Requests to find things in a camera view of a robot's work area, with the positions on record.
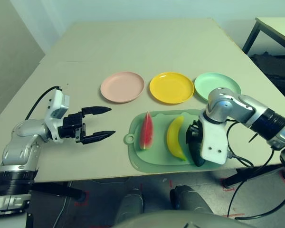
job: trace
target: watermelon slice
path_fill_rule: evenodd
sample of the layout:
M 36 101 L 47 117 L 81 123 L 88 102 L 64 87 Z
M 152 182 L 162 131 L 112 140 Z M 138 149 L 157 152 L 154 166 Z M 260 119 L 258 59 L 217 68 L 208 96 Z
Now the watermelon slice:
M 153 123 L 152 117 L 149 112 L 144 118 L 141 135 L 139 139 L 139 146 L 142 150 L 148 150 L 151 148 L 153 143 Z

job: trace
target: pink plate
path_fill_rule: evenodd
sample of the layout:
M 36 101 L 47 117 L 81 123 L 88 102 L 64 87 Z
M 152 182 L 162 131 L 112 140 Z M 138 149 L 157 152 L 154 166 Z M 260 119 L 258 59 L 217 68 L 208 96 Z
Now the pink plate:
M 100 92 L 110 101 L 124 103 L 137 98 L 143 88 L 144 80 L 138 74 L 120 72 L 106 78 L 100 86 Z

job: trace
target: yellow plate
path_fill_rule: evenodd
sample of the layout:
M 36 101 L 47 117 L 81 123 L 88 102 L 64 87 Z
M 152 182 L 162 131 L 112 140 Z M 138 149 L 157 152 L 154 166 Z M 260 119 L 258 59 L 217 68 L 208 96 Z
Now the yellow plate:
M 164 103 L 178 104 L 192 97 L 194 85 L 185 75 L 166 72 L 152 79 L 150 91 L 156 99 Z

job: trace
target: wire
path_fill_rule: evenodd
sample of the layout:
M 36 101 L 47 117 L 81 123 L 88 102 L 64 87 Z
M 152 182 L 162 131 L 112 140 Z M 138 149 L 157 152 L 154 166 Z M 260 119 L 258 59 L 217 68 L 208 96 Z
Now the wire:
M 242 164 L 245 165 L 246 167 L 248 167 L 248 168 L 254 168 L 254 165 L 253 165 L 253 163 L 252 163 L 251 161 L 249 161 L 249 160 L 246 159 L 246 158 L 242 158 L 242 157 L 240 157 L 240 156 L 237 156 L 237 155 L 233 152 L 233 150 L 232 150 L 232 148 L 231 148 L 231 146 L 230 146 L 230 143 L 229 143 L 229 133 L 230 133 L 231 128 L 232 128 L 234 125 L 238 124 L 239 122 L 236 121 L 236 120 L 229 120 L 229 119 L 227 119 L 227 121 L 229 121 L 229 122 L 234 122 L 232 125 L 229 126 L 229 128 L 228 128 L 228 130 L 227 130 L 227 133 L 226 133 L 227 141 L 228 141 L 228 148 L 229 148 L 229 150 L 230 150 L 231 153 L 232 153 L 232 157 L 233 157 L 233 158 L 236 158 L 240 163 L 242 163 Z
M 276 212 L 277 210 L 282 208 L 284 205 L 285 205 L 285 200 L 283 200 L 283 202 L 280 203 L 277 207 L 275 207 L 274 209 L 272 209 L 272 210 L 270 210 L 270 211 L 268 211 L 266 213 L 263 213 L 263 214 L 260 214 L 260 215 L 255 215 L 255 216 L 250 216 L 250 217 L 235 217 L 234 219 L 235 220 L 251 220 L 251 219 L 261 218 L 261 217 L 264 217 L 264 216 L 267 216 L 267 215 L 270 215 L 270 214 Z
M 129 179 L 130 179 L 130 177 L 128 177 L 125 181 L 121 181 L 121 182 L 101 182 L 101 181 L 96 181 L 96 180 L 89 180 L 89 181 L 97 183 L 97 184 L 124 184 L 124 183 L 128 182 Z
M 250 178 L 253 177 L 253 176 L 256 176 L 257 174 L 259 174 L 259 173 L 267 166 L 268 162 L 269 162 L 269 161 L 272 159 L 272 157 L 274 156 L 274 152 L 275 152 L 275 150 L 272 150 L 272 151 L 271 151 L 271 155 L 269 156 L 268 160 L 265 162 L 265 164 L 264 164 L 262 167 L 258 168 L 255 172 L 253 172 L 252 174 L 250 174 L 250 176 L 249 176 L 247 179 L 243 180 L 243 181 L 239 184 L 239 186 L 237 187 L 237 189 L 236 189 L 235 192 L 233 193 L 233 196 L 232 196 L 231 201 L 230 201 L 230 203 L 229 203 L 227 217 L 229 217 L 230 209 L 231 209 L 231 204 L 232 204 L 233 199 L 234 199 L 234 197 L 236 196 L 238 190 L 240 189 L 240 187 L 241 187 L 248 179 L 250 179 Z
M 63 213 L 63 211 L 64 211 L 64 209 L 65 209 L 65 207 L 66 207 L 66 204 L 67 204 L 67 196 L 66 196 L 66 198 L 65 198 L 65 201 L 64 201 L 64 203 L 63 203 L 63 206 L 62 206 L 62 208 L 61 208 L 61 210 L 60 210 L 60 213 L 58 214 L 58 216 L 57 216 L 57 218 L 56 218 L 56 220 L 55 220 L 55 223 L 54 223 L 54 225 L 53 225 L 53 228 L 55 228 L 56 227 L 56 225 L 58 224 L 58 222 L 59 222 L 59 219 L 60 219 L 60 217 L 61 217 L 61 215 L 62 215 L 62 213 Z
M 237 156 L 236 154 L 232 154 L 232 157 L 233 158 L 236 158 L 240 163 L 242 163 L 243 165 L 245 165 L 246 167 L 248 168 L 254 168 L 254 165 L 251 161 L 249 161 L 248 159 L 246 158 L 242 158 L 240 156 Z
M 258 136 L 258 133 L 255 133 L 252 138 L 248 141 L 248 143 L 250 143 L 252 140 L 254 140 L 256 137 Z
M 27 117 L 25 117 L 25 120 L 28 120 L 30 115 L 32 114 L 32 112 L 34 111 L 34 109 L 36 108 L 36 106 L 38 105 L 38 103 L 41 101 L 41 99 L 48 93 L 50 92 L 51 90 L 53 89 L 59 89 L 59 86 L 53 86 L 53 87 L 50 87 L 47 91 L 45 91 L 39 98 L 38 100 L 34 103 L 33 107 L 30 109 Z

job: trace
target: white wall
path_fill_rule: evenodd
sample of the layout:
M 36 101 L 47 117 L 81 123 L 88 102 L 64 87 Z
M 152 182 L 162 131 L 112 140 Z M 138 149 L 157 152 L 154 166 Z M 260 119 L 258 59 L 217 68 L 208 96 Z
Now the white wall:
M 43 56 L 10 1 L 0 0 L 0 113 Z
M 41 48 L 47 52 L 76 21 L 214 18 L 242 47 L 259 17 L 285 17 L 285 0 L 11 0 Z M 260 33 L 249 54 L 285 49 Z

